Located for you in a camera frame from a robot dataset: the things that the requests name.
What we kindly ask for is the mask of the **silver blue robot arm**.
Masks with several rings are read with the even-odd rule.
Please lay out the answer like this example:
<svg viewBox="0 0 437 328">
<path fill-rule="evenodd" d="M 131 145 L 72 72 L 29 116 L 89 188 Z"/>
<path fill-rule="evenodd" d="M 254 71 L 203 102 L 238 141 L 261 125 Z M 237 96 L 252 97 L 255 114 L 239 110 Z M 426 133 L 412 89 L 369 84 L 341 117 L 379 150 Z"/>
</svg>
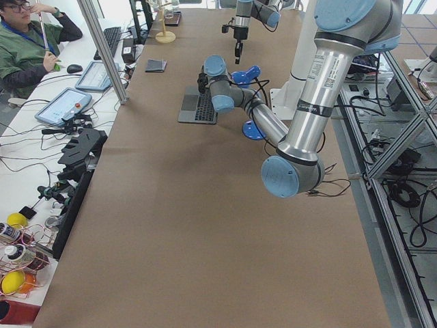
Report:
<svg viewBox="0 0 437 328">
<path fill-rule="evenodd" d="M 276 31 L 279 20 L 281 18 L 280 11 L 287 1 L 237 1 L 236 15 L 231 20 L 222 26 L 222 32 L 227 29 L 233 30 L 233 37 L 236 40 L 234 48 L 235 64 L 240 63 L 240 58 L 243 52 L 243 41 L 249 35 L 249 23 L 252 18 L 259 21 L 268 31 Z"/>
<path fill-rule="evenodd" d="M 352 60 L 394 49 L 400 39 L 402 1 L 316 1 L 305 22 L 314 23 L 315 54 L 291 124 L 286 126 L 249 88 L 231 83 L 225 60 L 211 55 L 203 63 L 217 113 L 236 107 L 251 115 L 276 155 L 261 170 L 265 188 L 292 197 L 316 188 L 325 175 L 316 148 Z"/>
</svg>

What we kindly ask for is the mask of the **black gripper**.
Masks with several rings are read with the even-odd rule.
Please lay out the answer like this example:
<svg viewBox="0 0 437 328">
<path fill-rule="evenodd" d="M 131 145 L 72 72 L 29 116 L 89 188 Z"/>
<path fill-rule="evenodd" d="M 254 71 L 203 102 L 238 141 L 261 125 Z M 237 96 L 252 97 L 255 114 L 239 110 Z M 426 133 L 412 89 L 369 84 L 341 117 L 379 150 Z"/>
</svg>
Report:
<svg viewBox="0 0 437 328">
<path fill-rule="evenodd" d="M 204 66 L 201 67 L 201 72 L 198 74 L 197 87 L 199 93 L 205 93 L 207 88 L 207 74 L 204 72 Z"/>
<path fill-rule="evenodd" d="M 234 30 L 234 39 L 237 40 L 234 48 L 235 64 L 239 64 L 242 56 L 242 50 L 243 50 L 242 40 L 246 40 L 248 38 L 249 28 L 234 26 L 233 30 Z"/>
</svg>

